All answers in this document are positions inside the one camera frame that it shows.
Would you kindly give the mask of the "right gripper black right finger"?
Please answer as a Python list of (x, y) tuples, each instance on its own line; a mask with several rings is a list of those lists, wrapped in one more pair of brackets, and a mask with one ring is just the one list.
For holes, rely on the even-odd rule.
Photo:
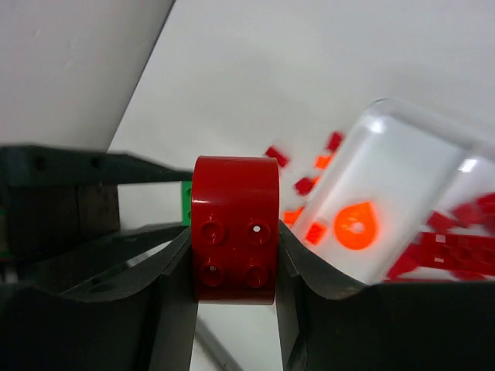
[(276, 310), (286, 370), (492, 370), (494, 285), (366, 286), (279, 227)]

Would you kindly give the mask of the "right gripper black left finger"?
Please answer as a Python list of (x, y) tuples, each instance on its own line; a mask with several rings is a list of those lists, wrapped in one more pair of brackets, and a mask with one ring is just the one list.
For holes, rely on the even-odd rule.
[(190, 231), (102, 237), (1, 286), (3, 370), (187, 370), (198, 305)]

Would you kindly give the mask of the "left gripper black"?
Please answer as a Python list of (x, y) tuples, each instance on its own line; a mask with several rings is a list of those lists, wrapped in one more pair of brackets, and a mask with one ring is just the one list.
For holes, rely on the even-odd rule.
[(116, 185), (192, 177), (124, 153), (2, 146), (1, 183), (22, 188), (2, 201), (1, 259), (34, 286), (77, 286), (108, 274), (185, 230), (181, 223), (123, 230)]

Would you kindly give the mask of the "green lego brick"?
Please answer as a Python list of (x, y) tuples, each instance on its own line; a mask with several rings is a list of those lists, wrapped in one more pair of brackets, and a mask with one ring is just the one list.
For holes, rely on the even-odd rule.
[(191, 192), (192, 182), (181, 182), (181, 206), (182, 206), (182, 224), (191, 225)]

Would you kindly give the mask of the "red round flower lego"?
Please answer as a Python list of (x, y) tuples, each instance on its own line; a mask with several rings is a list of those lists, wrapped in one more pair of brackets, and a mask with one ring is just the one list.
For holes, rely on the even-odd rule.
[(277, 162), (200, 156), (191, 197), (197, 301), (271, 305), (278, 266)]

